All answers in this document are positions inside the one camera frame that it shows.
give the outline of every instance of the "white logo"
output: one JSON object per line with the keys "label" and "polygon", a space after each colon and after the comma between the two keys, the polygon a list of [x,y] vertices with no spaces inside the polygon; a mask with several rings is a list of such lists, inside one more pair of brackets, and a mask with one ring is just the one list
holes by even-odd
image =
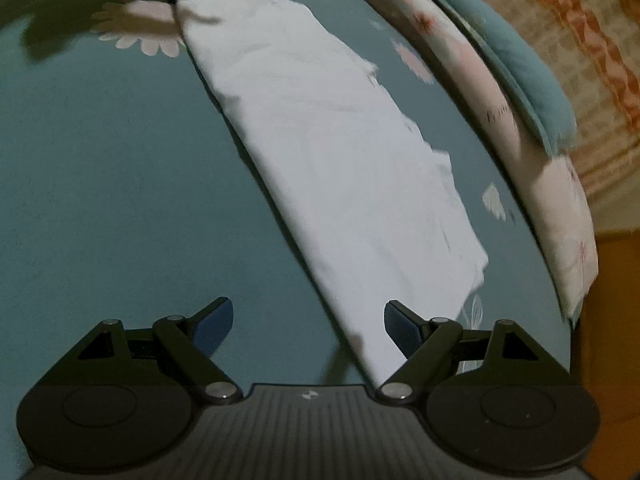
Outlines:
{"label": "white logo", "polygon": [[314,400],[319,395],[320,394],[318,392],[315,392],[313,390],[309,390],[308,392],[305,392],[302,395],[300,395],[300,397],[302,397],[303,399],[306,399],[306,400]]}

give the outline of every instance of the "teal pillow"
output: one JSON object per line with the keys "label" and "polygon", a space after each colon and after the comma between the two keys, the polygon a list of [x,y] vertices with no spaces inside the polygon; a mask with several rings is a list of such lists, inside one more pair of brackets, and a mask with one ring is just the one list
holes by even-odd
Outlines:
{"label": "teal pillow", "polygon": [[482,0],[433,0],[469,39],[525,124],[557,156],[575,147],[574,109],[540,56]]}

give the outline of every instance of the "folded white shirt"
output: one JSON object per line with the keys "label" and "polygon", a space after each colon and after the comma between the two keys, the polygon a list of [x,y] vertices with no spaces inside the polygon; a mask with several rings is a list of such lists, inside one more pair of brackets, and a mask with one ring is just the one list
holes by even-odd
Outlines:
{"label": "folded white shirt", "polygon": [[399,300],[456,318],[488,263],[434,152],[376,67],[289,0],[178,0],[177,19],[322,295],[375,384],[404,357]]}

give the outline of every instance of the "teal fabric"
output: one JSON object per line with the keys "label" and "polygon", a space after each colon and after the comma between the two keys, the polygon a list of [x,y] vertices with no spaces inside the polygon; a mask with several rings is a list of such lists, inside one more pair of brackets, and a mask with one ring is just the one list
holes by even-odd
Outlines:
{"label": "teal fabric", "polygon": [[434,0],[466,34],[549,156],[575,147],[573,107],[540,56],[482,0]]}
{"label": "teal fabric", "polygon": [[[410,71],[396,51],[407,42],[363,0],[294,1],[375,63],[424,139],[449,152],[489,255],[460,322],[514,319],[568,367],[570,326],[534,235],[455,102]],[[185,49],[150,57],[90,31],[119,2],[0,0],[2,479],[29,466],[15,432],[21,397],[101,319],[140,328],[228,296],[234,327],[214,360],[245,391],[362,380]],[[505,221],[482,204],[491,183]]]}

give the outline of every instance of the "mattress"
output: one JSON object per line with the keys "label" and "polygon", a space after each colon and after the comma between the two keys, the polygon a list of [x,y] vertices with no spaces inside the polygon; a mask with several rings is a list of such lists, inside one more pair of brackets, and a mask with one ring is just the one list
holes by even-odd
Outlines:
{"label": "mattress", "polygon": [[[489,256],[460,321],[514,319],[568,367],[570,326],[535,236],[465,115],[363,0],[294,1],[375,63],[449,152]],[[29,466],[20,398],[101,319],[140,328],[227,296],[235,325],[214,360],[245,390],[364,380],[170,9],[143,2],[132,17],[125,3],[0,0],[2,478]]]}

